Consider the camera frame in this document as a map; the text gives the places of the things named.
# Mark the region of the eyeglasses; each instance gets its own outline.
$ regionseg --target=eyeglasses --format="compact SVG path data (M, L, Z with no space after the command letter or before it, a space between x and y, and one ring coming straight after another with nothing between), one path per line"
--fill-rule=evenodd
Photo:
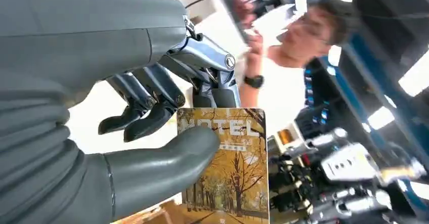
M318 40L324 41L328 43L328 39L322 38L321 29L322 24L313 21L307 13L302 14L301 16L297 15L295 19L293 19L292 23L297 23L303 26L304 31L311 37L314 37Z

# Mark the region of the blue shelf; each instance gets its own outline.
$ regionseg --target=blue shelf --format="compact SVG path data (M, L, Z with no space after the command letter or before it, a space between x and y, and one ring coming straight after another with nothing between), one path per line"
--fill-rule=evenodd
M426 168L429 168L429 144L427 144L429 129L425 125L416 122L415 119L418 115L415 109L410 106L406 94L396 87L396 82L390 81L390 78L381 67L381 63L374 56L373 51L368 48L365 39L360 34L354 35L350 43L343 47L343 50L348 55L351 55L352 62L375 91L377 98L386 108L392 111L396 124L412 145L412 154L417 156ZM321 61L325 68L330 66L327 58L322 58ZM337 85L350 110L362 123L368 123L368 114L356 93L353 92L349 82L341 75L338 68L334 69L335 76L332 76L332 80ZM386 96L395 102L396 108L387 101ZM369 132L369 138L376 148L382 148L385 145L383 137L376 130ZM406 189L403 190L404 196L415 213L420 217L429 218L429 206L416 196L409 181L402 182L406 186Z

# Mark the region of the dark hair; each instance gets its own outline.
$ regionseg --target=dark hair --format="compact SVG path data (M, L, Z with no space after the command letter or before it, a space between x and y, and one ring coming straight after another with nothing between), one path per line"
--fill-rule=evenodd
M352 3L341 0L319 0L313 6L332 15L330 20L334 32L329 41L332 45L341 45L346 42L359 26L358 12Z

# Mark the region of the white t-shirt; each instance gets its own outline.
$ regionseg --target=white t-shirt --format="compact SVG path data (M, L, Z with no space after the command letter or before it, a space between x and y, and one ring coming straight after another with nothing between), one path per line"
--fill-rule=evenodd
M287 128L305 106L304 69L277 65L267 57L268 48L278 45L277 40L264 37L265 54L262 61L264 84L258 96L258 108L265 111L267 136ZM236 67L239 85L244 77L244 65Z

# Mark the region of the wristwatch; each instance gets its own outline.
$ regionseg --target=wristwatch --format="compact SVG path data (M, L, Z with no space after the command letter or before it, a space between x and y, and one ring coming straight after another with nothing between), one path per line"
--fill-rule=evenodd
M261 75L255 77L244 77L244 83L251 86L252 88L259 89L264 84L264 77Z

